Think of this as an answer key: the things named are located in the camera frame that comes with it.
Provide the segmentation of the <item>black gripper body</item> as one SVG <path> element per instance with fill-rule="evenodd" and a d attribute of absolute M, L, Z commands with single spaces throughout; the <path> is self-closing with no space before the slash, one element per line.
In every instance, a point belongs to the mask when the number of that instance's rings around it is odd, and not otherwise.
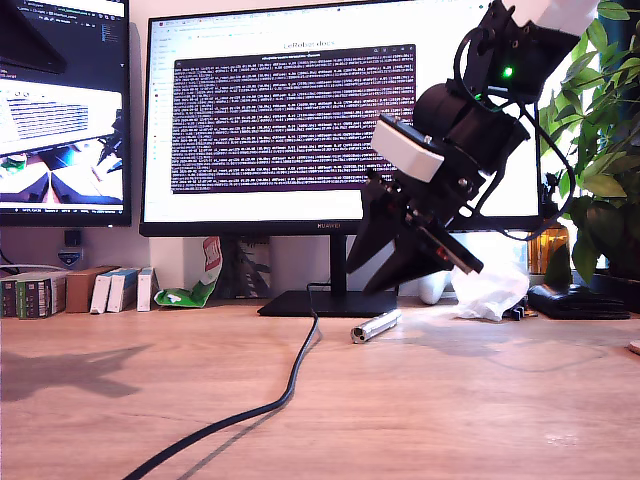
<path fill-rule="evenodd" d="M 391 241 L 395 243 L 403 233 L 429 238 L 439 245 L 436 253 L 450 261 L 450 270 L 457 267 L 465 273 L 481 272 L 482 261 L 447 230 L 484 182 L 473 160 L 450 145 L 374 144 L 372 148 L 396 167 L 390 180 L 369 170 L 364 185 L 384 187 L 400 207 L 399 228 Z"/>

